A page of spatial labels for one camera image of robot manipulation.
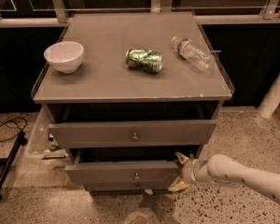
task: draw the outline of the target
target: drawer knob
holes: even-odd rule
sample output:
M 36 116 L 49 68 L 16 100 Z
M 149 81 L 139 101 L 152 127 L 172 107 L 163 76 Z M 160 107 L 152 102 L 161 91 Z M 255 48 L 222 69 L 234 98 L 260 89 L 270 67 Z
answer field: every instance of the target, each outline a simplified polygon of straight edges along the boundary
M 134 178 L 133 178 L 133 179 L 135 179 L 135 180 L 139 180 L 139 179 L 140 179 L 139 174 L 138 174 L 138 173 L 135 173 L 135 174 L 134 174 Z
M 136 142 L 136 141 L 139 140 L 139 137 L 138 137 L 137 133 L 133 133 L 132 140 L 133 140 L 134 142 Z

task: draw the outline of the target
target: robotic arm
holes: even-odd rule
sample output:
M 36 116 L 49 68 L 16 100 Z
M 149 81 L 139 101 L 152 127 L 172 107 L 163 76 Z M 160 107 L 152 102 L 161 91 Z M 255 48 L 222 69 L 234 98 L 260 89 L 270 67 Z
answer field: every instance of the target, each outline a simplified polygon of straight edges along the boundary
M 249 168 L 225 156 L 214 155 L 208 161 L 190 159 L 181 153 L 176 156 L 183 164 L 182 176 L 168 188 L 185 189 L 191 184 L 211 183 L 227 187 L 242 185 L 280 204 L 280 175 Z

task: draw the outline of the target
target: drawer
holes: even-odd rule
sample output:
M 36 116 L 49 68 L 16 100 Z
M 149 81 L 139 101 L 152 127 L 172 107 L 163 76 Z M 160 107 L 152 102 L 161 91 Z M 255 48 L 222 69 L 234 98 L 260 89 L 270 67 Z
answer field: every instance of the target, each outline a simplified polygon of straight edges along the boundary
M 174 161 L 81 162 L 79 155 L 65 171 L 91 191 L 168 189 L 180 173 Z
M 139 147 L 206 144 L 216 127 L 210 120 L 65 122 L 50 124 L 61 147 Z

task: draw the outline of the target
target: black stand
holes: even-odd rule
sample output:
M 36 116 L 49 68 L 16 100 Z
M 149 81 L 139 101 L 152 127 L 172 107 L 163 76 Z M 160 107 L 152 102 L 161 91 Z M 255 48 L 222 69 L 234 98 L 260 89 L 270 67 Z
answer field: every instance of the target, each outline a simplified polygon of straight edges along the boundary
M 0 163 L 4 164 L 4 167 L 0 173 L 0 189 L 2 188 L 2 185 L 7 177 L 9 168 L 17 155 L 20 145 L 26 145 L 26 143 L 27 143 L 27 140 L 24 138 L 24 136 L 25 136 L 25 132 L 20 131 L 19 135 L 13 145 L 13 148 L 11 149 L 11 151 L 8 155 L 8 158 L 0 159 Z

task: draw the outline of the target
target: clear plastic container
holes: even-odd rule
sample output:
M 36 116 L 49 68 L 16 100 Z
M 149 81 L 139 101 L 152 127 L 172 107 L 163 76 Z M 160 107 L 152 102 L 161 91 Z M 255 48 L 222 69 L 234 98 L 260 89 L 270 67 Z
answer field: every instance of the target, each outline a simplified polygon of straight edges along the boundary
M 184 37 L 173 37 L 172 44 L 174 50 L 184 59 L 195 65 L 200 71 L 207 71 L 208 68 L 216 63 L 212 52 L 203 49 L 195 42 Z

